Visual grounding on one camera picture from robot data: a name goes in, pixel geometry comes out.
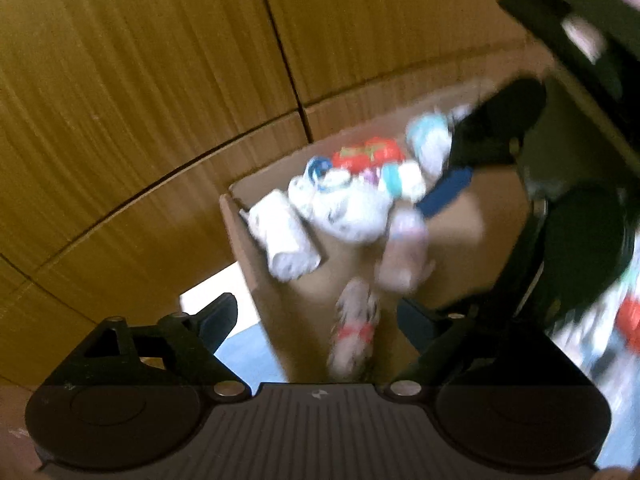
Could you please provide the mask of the white green patterned sock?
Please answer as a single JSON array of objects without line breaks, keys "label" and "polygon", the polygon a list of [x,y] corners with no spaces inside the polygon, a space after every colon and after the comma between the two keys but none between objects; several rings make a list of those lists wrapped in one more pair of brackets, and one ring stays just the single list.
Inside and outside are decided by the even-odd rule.
[{"label": "white green patterned sock", "polygon": [[326,366],[334,382],[358,382],[373,356],[380,320],[378,297],[369,283],[356,276],[338,297]]}]

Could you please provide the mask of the white grey sock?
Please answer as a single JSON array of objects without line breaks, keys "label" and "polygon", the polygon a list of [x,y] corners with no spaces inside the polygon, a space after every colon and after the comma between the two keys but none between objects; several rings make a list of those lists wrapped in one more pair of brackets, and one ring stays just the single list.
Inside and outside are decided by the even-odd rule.
[{"label": "white grey sock", "polygon": [[297,280],[320,266],[320,252],[281,190],[264,196],[244,214],[244,219],[266,253],[269,273],[279,282]]}]

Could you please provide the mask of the teal white rolled sock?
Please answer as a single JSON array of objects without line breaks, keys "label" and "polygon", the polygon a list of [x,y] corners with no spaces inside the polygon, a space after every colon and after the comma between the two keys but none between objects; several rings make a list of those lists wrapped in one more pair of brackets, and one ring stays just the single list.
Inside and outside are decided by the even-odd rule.
[{"label": "teal white rolled sock", "polygon": [[431,112],[412,118],[405,133],[409,158],[386,162],[380,170],[378,188],[393,200],[420,202],[442,175],[451,143],[445,114]]}]

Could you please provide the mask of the white mattress corner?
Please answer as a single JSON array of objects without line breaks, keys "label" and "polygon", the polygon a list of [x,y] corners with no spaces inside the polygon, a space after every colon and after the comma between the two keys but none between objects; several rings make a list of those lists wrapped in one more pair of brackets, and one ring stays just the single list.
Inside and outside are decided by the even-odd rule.
[{"label": "white mattress corner", "polygon": [[180,307],[187,314],[197,314],[224,292],[232,294],[238,303],[238,320],[230,336],[257,333],[260,317],[239,263],[226,266],[180,295]]}]

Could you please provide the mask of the red green sock bundle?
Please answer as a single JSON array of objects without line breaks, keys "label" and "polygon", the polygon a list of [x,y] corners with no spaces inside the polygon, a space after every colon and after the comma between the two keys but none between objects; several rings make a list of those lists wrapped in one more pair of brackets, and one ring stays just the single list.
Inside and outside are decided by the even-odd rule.
[{"label": "red green sock bundle", "polygon": [[356,145],[343,146],[331,157],[334,168],[345,169],[350,174],[361,174],[364,170],[375,169],[406,159],[400,145],[389,138],[371,138]]}]

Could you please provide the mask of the pale pink rolled sock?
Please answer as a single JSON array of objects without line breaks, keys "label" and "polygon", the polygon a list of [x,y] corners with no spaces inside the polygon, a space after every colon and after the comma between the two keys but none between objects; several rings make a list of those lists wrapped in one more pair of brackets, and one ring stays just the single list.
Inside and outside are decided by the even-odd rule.
[{"label": "pale pink rolled sock", "polygon": [[421,211],[395,210],[382,258],[375,267],[375,283],[388,292],[412,295],[435,269],[435,261],[428,258],[427,251],[428,229]]}]

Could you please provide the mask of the white blue rolled sock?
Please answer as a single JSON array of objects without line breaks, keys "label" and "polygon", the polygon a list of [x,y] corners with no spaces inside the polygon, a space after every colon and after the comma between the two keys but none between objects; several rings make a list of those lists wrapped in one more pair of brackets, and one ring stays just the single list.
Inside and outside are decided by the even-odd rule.
[{"label": "white blue rolled sock", "polygon": [[348,244],[382,237],[394,203],[376,184],[322,156],[311,157],[304,172],[291,179],[288,201],[308,223]]}]

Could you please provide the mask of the brown cardboard box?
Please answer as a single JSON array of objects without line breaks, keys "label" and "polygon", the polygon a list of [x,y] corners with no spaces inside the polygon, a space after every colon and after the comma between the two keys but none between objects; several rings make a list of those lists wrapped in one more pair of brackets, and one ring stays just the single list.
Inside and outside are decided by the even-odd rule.
[{"label": "brown cardboard box", "polygon": [[533,198],[559,195],[582,181],[632,187],[639,183],[638,143],[624,140],[577,79],[539,44],[446,58],[308,105],[304,115],[311,144],[233,183],[221,197],[233,255],[289,380],[326,380],[336,300],[351,278],[372,278],[382,247],[345,244],[311,230],[321,266],[282,284],[270,275],[266,255],[250,236],[242,211],[276,188],[286,188],[314,155],[370,136],[402,136],[414,116],[476,102],[519,73],[544,78],[547,109],[526,136],[516,165],[480,170],[430,221],[428,253],[436,268],[418,299],[425,307],[439,308],[488,288],[521,235]]}]

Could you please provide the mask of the light blue blanket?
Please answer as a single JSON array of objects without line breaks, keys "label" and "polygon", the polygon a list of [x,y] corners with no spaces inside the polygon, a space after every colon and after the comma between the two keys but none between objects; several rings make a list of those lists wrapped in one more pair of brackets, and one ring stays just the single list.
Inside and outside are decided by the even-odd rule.
[{"label": "light blue blanket", "polygon": [[[262,382],[284,382],[282,367],[269,348],[240,266],[233,263],[216,278],[239,300],[239,324],[216,352],[253,389]],[[579,321],[552,333],[553,342],[594,381],[612,408],[612,429],[597,464],[632,467],[639,463],[639,355],[614,326],[626,299],[639,297],[639,263],[631,263]]]}]

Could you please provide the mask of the red orange sock bundle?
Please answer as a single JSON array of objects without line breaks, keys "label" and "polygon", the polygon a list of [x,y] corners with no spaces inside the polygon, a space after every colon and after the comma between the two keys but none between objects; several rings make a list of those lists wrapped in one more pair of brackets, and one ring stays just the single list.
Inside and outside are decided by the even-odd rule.
[{"label": "red orange sock bundle", "polygon": [[626,347],[635,354],[640,353],[640,301],[628,294],[616,314],[615,326],[625,339]]}]

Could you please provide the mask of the wooden wardrobe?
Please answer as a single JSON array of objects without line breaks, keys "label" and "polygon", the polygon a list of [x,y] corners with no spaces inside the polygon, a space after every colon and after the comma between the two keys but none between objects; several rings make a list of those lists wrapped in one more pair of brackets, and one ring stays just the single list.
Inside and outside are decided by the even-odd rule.
[{"label": "wooden wardrobe", "polygon": [[235,179],[549,61],[496,0],[1,0],[2,382],[227,264]]}]

